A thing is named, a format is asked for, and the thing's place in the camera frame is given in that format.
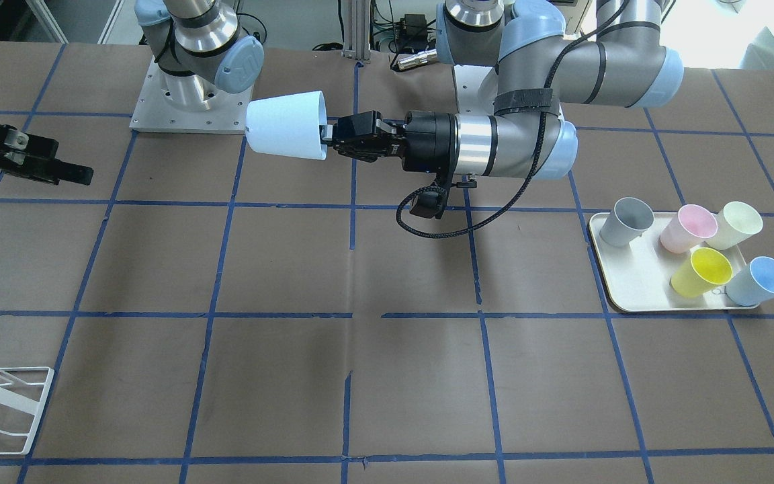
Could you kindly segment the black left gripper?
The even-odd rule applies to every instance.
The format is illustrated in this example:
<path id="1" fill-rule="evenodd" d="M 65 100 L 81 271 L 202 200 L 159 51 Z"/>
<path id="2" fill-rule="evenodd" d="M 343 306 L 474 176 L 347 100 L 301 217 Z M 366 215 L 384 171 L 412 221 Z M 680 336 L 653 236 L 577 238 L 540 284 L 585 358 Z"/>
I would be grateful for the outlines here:
<path id="1" fill-rule="evenodd" d="M 403 122 L 387 122 L 378 111 L 350 114 L 320 126 L 320 141 L 344 157 L 372 163 L 399 157 L 403 171 L 451 177 L 456 168 L 455 114 L 409 111 Z"/>

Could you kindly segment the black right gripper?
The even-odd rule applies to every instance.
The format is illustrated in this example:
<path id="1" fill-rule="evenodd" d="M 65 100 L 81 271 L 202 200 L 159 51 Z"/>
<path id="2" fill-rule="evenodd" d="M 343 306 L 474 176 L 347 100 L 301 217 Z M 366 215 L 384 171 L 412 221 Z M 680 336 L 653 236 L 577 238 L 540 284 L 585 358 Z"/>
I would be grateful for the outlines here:
<path id="1" fill-rule="evenodd" d="M 94 169 L 56 159 L 58 147 L 52 138 L 25 134 L 0 122 L 0 168 L 7 168 L 8 174 L 52 185 L 91 184 Z"/>

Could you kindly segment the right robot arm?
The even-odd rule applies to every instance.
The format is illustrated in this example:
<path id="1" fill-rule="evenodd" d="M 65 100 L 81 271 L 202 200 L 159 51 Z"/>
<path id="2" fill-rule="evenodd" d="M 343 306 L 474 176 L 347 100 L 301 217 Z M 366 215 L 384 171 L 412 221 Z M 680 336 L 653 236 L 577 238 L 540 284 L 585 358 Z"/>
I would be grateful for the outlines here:
<path id="1" fill-rule="evenodd" d="M 153 52 L 130 122 L 139 132 L 243 134 L 265 53 L 221 1 L 138 1 Z M 89 185 L 89 166 L 61 161 L 59 143 L 0 122 L 0 171 L 39 183 Z"/>

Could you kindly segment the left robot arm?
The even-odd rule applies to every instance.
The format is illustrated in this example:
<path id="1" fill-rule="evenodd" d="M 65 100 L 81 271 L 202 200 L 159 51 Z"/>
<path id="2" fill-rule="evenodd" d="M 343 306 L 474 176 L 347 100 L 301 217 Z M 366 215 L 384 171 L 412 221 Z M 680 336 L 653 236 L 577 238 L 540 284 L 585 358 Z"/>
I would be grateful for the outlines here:
<path id="1" fill-rule="evenodd" d="M 438 59 L 490 68 L 482 114 L 411 111 L 402 122 L 377 112 L 323 124 L 323 147 L 365 161 L 400 157 L 410 172 L 540 179 L 563 177 L 578 151 L 569 104 L 660 107 L 684 79 L 678 52 L 660 43 L 660 1 L 599 1 L 598 32 L 565 38 L 548 1 L 446 1 L 436 19 Z"/>

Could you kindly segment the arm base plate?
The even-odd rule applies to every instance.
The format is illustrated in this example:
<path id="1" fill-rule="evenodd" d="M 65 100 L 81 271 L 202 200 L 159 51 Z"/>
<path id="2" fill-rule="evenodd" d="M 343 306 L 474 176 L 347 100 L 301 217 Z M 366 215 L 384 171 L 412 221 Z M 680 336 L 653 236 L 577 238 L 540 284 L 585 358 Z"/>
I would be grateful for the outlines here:
<path id="1" fill-rule="evenodd" d="M 244 134 L 253 91 L 230 94 L 196 75 L 172 76 L 151 60 L 130 128 L 156 134 Z"/>
<path id="2" fill-rule="evenodd" d="M 456 102 L 460 114 L 494 114 L 498 75 L 488 65 L 454 65 Z"/>

